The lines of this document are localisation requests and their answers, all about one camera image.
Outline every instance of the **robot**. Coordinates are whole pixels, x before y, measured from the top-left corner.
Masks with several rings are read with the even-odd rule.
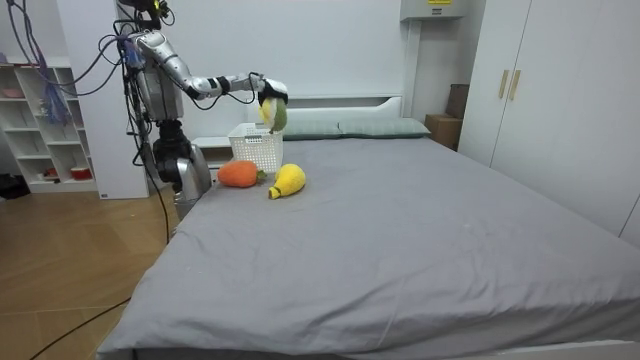
[[[153,156],[160,179],[172,184],[174,206],[182,220],[211,188],[212,181],[202,152],[182,132],[182,123],[178,120],[183,116],[181,92],[199,101],[234,91],[255,91],[260,104],[267,98],[281,98],[287,103],[286,87],[257,73],[209,78],[191,75],[187,64],[160,32],[161,18],[166,18],[169,11],[166,1],[119,2],[133,7],[137,13],[146,12],[150,18],[142,20],[136,17],[136,25],[143,31],[128,35],[126,44],[131,44],[132,49],[121,49],[121,53],[129,52],[126,66],[131,79],[125,78],[125,88],[126,81],[135,81],[137,84],[135,95],[140,99],[134,96],[133,105],[138,127],[146,119],[155,122],[159,128],[160,137],[154,142],[152,150],[142,149],[139,155],[143,162],[148,162],[149,157]],[[136,104],[138,100],[142,101],[144,112]],[[147,139],[141,140],[143,144],[147,143]]]

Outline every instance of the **bed frame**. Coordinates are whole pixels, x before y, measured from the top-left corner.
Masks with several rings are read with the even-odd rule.
[[[289,100],[288,117],[296,121],[350,117],[392,118],[400,117],[402,105],[403,99],[399,94],[292,96]],[[262,122],[257,106],[253,104],[245,107],[246,122]],[[567,343],[512,349],[455,360],[640,360],[640,343],[615,340]]]

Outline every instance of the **shelving unit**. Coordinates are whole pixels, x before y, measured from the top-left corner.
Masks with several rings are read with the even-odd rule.
[[[52,80],[68,83],[73,72],[68,65],[55,64],[49,70]],[[77,98],[62,93],[70,118],[66,125],[52,124],[41,110],[45,84],[38,69],[0,65],[0,89],[18,89],[22,98],[6,97],[0,92],[0,128],[11,152],[33,193],[96,191],[95,180],[76,181],[71,176],[74,167],[93,164],[84,121]],[[75,92],[75,86],[66,86]],[[46,180],[43,174],[55,169],[59,181]]]

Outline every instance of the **cabinet handle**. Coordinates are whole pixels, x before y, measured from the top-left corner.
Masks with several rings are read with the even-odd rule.
[[[498,92],[498,99],[504,97],[504,89],[507,87],[507,79],[509,78],[509,70],[505,70],[502,73],[502,82],[500,83],[500,91]]]
[[[513,82],[511,83],[511,90],[509,90],[509,99],[511,101],[516,98],[516,90],[518,90],[518,83],[520,82],[520,70],[516,70],[513,74]]]

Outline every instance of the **plastic basket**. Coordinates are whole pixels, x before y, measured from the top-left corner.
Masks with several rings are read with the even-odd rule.
[[[282,132],[269,134],[268,128],[243,123],[229,133],[229,142],[234,160],[253,161],[268,174],[282,166]]]

